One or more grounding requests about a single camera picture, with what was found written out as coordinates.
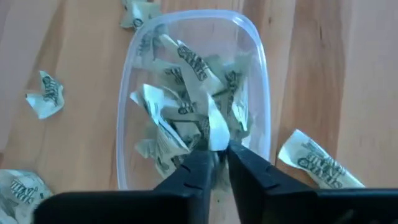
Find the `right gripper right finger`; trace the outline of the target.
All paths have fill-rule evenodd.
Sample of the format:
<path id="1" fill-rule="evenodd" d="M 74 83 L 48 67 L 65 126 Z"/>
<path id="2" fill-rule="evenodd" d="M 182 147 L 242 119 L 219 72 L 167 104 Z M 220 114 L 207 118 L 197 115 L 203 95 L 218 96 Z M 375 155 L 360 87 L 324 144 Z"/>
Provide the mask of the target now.
<path id="1" fill-rule="evenodd" d="M 226 153 L 241 224 L 398 224 L 398 189 L 316 189 L 235 141 Z"/>

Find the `clear plastic bin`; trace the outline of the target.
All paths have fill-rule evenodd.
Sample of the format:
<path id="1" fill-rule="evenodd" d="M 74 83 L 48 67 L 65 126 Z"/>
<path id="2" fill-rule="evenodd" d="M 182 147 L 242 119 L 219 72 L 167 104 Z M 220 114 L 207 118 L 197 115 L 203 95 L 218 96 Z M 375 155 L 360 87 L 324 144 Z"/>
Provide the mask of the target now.
<path id="1" fill-rule="evenodd" d="M 120 190 L 151 189 L 161 180 L 150 159 L 140 156 L 135 143 L 144 138 L 149 117 L 129 97 L 152 75 L 138 68 L 137 51 L 154 29 L 165 26 L 173 39 L 181 40 L 202 56 L 219 55 L 230 62 L 235 55 L 253 52 L 249 64 L 248 106 L 254 126 L 248 147 L 263 158 L 272 159 L 271 99 L 267 59 L 256 26 L 246 16 L 231 10 L 201 9 L 166 13 L 150 20 L 131 39 L 121 79 L 116 123 L 116 167 Z"/>

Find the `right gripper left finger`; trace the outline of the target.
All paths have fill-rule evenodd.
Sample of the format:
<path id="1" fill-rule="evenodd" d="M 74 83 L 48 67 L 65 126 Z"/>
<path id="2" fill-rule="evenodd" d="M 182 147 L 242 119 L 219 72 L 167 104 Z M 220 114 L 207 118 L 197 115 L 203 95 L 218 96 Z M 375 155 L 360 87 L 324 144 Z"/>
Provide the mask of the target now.
<path id="1" fill-rule="evenodd" d="M 215 153 L 193 151 L 152 190 L 66 192 L 44 200 L 34 224 L 208 224 Z"/>

